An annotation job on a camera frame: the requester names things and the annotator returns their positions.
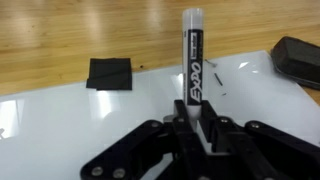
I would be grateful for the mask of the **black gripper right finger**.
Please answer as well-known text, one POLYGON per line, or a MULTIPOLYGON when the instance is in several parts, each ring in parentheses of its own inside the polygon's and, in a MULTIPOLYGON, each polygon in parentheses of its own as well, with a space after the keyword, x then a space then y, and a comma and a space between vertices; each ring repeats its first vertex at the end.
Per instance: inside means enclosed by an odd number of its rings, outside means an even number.
POLYGON ((205 100, 200 126, 219 159, 239 170, 235 180, 320 180, 320 148, 257 120, 243 127, 205 100))

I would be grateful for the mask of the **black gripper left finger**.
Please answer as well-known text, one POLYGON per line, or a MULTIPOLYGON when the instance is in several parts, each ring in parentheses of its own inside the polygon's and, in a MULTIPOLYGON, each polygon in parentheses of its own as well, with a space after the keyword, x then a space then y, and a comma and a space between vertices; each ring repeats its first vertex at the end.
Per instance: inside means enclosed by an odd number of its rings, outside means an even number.
POLYGON ((208 156, 198 134, 191 127, 184 103, 174 102, 169 122, 147 120, 80 170, 81 180, 141 180, 163 156, 173 160, 154 180, 213 180, 208 156))

